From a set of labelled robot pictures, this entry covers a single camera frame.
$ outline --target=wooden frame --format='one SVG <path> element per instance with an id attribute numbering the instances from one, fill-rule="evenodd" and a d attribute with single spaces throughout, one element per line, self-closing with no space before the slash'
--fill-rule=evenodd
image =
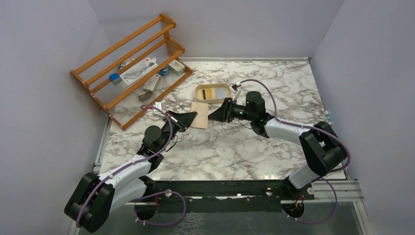
<path id="1" fill-rule="evenodd" d="M 132 40 L 133 38 L 135 38 L 136 36 L 138 36 L 139 34 L 141 34 L 142 32 L 144 32 L 145 30 L 147 30 L 150 27 L 152 27 L 153 25 L 157 24 L 158 22 L 161 22 L 161 24 L 163 26 L 163 29 L 161 31 L 159 31 L 158 33 L 156 33 L 155 35 L 153 35 L 152 37 L 150 37 L 149 39 L 147 39 L 146 41 L 144 41 L 143 43 L 141 43 L 137 47 L 133 48 L 131 51 L 129 51 L 128 53 L 126 53 L 125 55 L 123 55 L 122 57 L 120 57 L 118 60 L 114 61 L 110 65 L 108 65 L 106 68 L 102 69 L 100 72 L 98 72 L 97 74 L 95 74 L 94 76 L 92 76 L 89 80 L 84 80 L 79 75 L 81 72 L 85 71 L 86 69 L 88 69 L 89 67 L 91 67 L 92 65 L 94 65 L 95 63 L 97 63 L 98 61 L 100 61 L 101 59 L 103 59 L 105 56 L 109 55 L 111 52 L 113 52 L 116 49 L 120 48 L 121 46 L 123 46 L 124 44 L 126 44 L 127 42 L 129 42 L 130 40 Z M 122 130 L 127 129 L 131 124 L 134 123 L 134 121 L 136 121 L 140 116 L 142 116 L 145 113 L 145 111 L 144 110 L 141 110 L 134 117 L 132 117 L 128 122 L 126 122 L 125 124 L 121 124 L 113 115 L 111 115 L 110 110 L 115 105 L 117 105 L 120 101 L 122 101 L 125 97 L 127 97 L 129 94 L 131 94 L 135 89 L 137 89 L 138 87 L 140 87 L 151 76 L 153 76 L 154 74 L 156 74 L 163 67 L 167 66 L 168 63 L 170 63 L 174 59 L 180 61 L 179 55 L 183 54 L 184 51 L 185 51 L 185 49 L 184 49 L 184 47 L 182 45 L 180 45 L 176 41 L 174 41 L 171 38 L 170 34 L 169 34 L 169 30 L 171 30 L 172 28 L 175 28 L 175 27 L 176 27 L 176 22 L 173 19 L 171 19 L 170 17 L 168 17 L 165 14 L 160 14 L 157 18 L 155 18 L 154 20 L 150 21 L 149 23 L 147 23 L 143 27 L 139 28 L 138 30 L 136 30 L 132 34 L 128 35 L 127 37 L 125 37 L 121 41 L 117 42 L 116 44 L 114 44 L 110 48 L 106 49 L 105 51 L 103 51 L 102 53 L 100 53 L 99 55 L 97 55 L 96 57 L 94 57 L 93 59 L 91 59 L 90 61 L 88 61 L 85 64 L 81 65 L 79 68 L 71 71 L 72 75 L 83 85 L 83 87 L 85 88 L 85 90 L 87 90 L 87 92 L 92 96 L 92 98 L 95 100 L 95 102 L 98 104 L 98 106 L 118 126 L 120 126 L 120 128 Z M 158 42 L 157 44 L 155 44 L 154 46 L 152 46 L 151 48 L 149 48 L 147 51 L 145 51 L 143 54 L 141 54 L 140 56 L 138 56 L 136 59 L 134 59 L 128 65 L 126 65 L 123 68 L 121 68 L 117 72 L 117 74 L 120 75 L 123 72 L 127 71 L 133 65 L 135 65 L 136 63 L 138 63 L 142 59 L 146 58 L 150 53 L 152 53 L 153 51 L 155 51 L 159 47 L 163 46 L 164 44 L 167 47 L 167 51 L 170 53 L 170 57 L 168 59 L 166 59 L 165 61 L 163 61 L 156 68 L 154 68 L 153 70 L 151 70 L 151 72 L 149 72 L 144 77 L 142 77 L 140 80 L 138 80 L 137 82 L 135 82 L 134 84 L 132 84 L 130 87 L 128 87 L 125 91 L 123 91 L 118 97 L 116 97 L 115 99 L 113 99 L 111 102 L 105 104 L 98 97 L 96 97 L 95 94 L 99 90 L 101 90 L 102 88 L 104 88 L 108 84 L 109 85 L 112 85 L 111 84 L 111 80 L 109 78 L 107 78 L 103 82 L 101 82 L 97 86 L 95 86 L 93 89 L 90 89 L 90 85 L 91 84 L 95 83 L 98 79 L 100 79 L 101 77 L 103 77 L 105 74 L 109 73 L 111 70 L 115 69 L 121 63 L 123 63 L 126 59 L 130 58 L 131 56 L 133 56 L 134 54 L 136 54 L 137 52 L 139 52 L 140 50 L 142 50 L 143 48 L 145 48 L 146 46 L 148 46 L 149 44 L 151 44 L 152 42 L 154 42 L 157 38 L 159 38 L 161 36 L 163 36 L 163 39 L 160 42 Z M 153 101 L 151 101 L 150 104 L 154 104 L 156 101 L 160 101 L 166 94 L 168 94 L 172 89 L 174 89 L 177 85 L 179 85 L 183 80 L 185 80 L 187 77 L 189 77 L 192 74 L 192 69 L 190 69 L 186 65 L 185 65 L 185 67 L 186 67 L 186 70 L 185 70 L 184 74 L 172 86 L 170 86 L 161 95 L 159 95 Z"/>

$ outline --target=gray wall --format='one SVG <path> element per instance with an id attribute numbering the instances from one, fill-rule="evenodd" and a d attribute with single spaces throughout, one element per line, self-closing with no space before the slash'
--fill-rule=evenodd
<path id="1" fill-rule="evenodd" d="M 185 57 L 311 57 L 343 0 L 89 0 L 111 43 L 165 12 Z"/>
<path id="2" fill-rule="evenodd" d="M 66 234 L 105 117 L 69 71 L 110 43 L 86 0 L 0 3 L 0 234 Z"/>
<path id="3" fill-rule="evenodd" d="M 376 234 L 414 234 L 415 1 L 345 0 L 312 60 Z"/>

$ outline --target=blue can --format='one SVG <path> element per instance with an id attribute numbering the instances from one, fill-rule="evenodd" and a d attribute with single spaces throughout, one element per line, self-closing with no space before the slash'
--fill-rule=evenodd
<path id="1" fill-rule="evenodd" d="M 166 74 L 168 74 L 168 65 L 167 65 L 166 67 L 162 68 L 162 69 L 159 71 L 159 74 L 160 74 L 160 75 L 166 75 Z"/>

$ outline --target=black wire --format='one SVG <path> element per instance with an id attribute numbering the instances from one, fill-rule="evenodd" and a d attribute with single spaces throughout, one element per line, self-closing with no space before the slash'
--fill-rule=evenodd
<path id="1" fill-rule="evenodd" d="M 238 119 L 239 124 L 241 124 L 243 127 L 252 130 L 252 128 L 246 127 L 244 124 L 241 123 L 241 119 Z"/>
<path id="2" fill-rule="evenodd" d="M 172 149 L 177 144 L 177 136 L 174 136 L 174 137 L 176 137 L 176 142 L 174 142 L 174 144 L 168 150 L 165 150 L 165 152 L 170 151 L 170 149 Z"/>

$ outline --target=white marble pattern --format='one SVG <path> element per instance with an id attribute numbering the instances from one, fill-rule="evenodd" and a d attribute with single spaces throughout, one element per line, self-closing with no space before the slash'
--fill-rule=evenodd
<path id="1" fill-rule="evenodd" d="M 189 112 L 194 89 L 206 83 L 233 83 L 246 78 L 261 80 L 274 94 L 278 116 L 305 124 L 326 120 L 310 65 L 307 61 L 266 62 L 187 62 L 194 73 L 162 100 L 164 110 Z M 273 105 L 268 93 L 259 84 L 242 86 L 239 104 L 245 104 L 247 91 L 260 91 L 268 112 Z M 209 106 L 213 112 L 220 104 Z M 111 125 L 101 172 L 130 160 L 141 146 L 144 130 L 163 121 L 150 112 L 139 118 L 126 131 Z M 284 179 L 305 163 L 299 145 L 280 139 L 257 136 L 234 120 L 232 123 L 209 121 L 208 129 L 190 128 L 178 133 L 176 146 L 163 153 L 160 166 L 149 174 L 154 180 L 249 180 Z M 343 172 L 328 175 L 344 179 Z"/>

